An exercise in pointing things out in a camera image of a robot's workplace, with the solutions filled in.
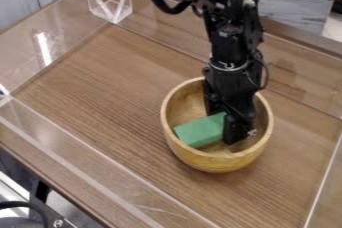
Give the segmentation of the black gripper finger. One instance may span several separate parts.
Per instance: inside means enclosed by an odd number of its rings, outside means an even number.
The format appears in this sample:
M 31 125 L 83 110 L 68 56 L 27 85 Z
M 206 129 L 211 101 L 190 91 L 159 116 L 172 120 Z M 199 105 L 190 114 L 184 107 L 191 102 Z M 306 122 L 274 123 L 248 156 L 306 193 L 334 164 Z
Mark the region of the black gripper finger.
M 208 116 L 227 112 L 220 96 L 211 90 L 210 87 L 204 88 L 204 107 Z
M 246 116 L 226 114 L 223 119 L 223 141 L 227 145 L 246 140 L 256 135 L 256 114 Z

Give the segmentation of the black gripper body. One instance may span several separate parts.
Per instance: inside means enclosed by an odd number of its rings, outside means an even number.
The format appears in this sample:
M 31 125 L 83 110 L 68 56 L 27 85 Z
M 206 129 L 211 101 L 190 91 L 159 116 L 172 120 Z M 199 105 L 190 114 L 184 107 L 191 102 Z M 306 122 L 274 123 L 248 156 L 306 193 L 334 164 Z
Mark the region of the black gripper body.
M 223 106 L 228 114 L 246 116 L 256 114 L 254 96 L 267 83 L 262 82 L 262 76 L 267 75 L 262 61 L 251 61 L 247 66 L 232 70 L 220 70 L 212 65 L 203 68 L 203 92 L 204 88 L 220 96 Z

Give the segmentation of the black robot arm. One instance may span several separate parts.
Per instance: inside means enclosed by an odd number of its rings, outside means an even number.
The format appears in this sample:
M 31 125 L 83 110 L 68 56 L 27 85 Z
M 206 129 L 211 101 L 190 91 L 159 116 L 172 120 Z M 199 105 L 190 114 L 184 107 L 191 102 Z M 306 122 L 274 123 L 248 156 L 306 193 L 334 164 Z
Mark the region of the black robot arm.
M 267 86 L 268 69 L 258 49 L 263 42 L 259 0 L 183 0 L 203 18 L 211 56 L 203 69 L 204 106 L 223 115 L 223 142 L 228 145 L 255 133 L 254 97 Z

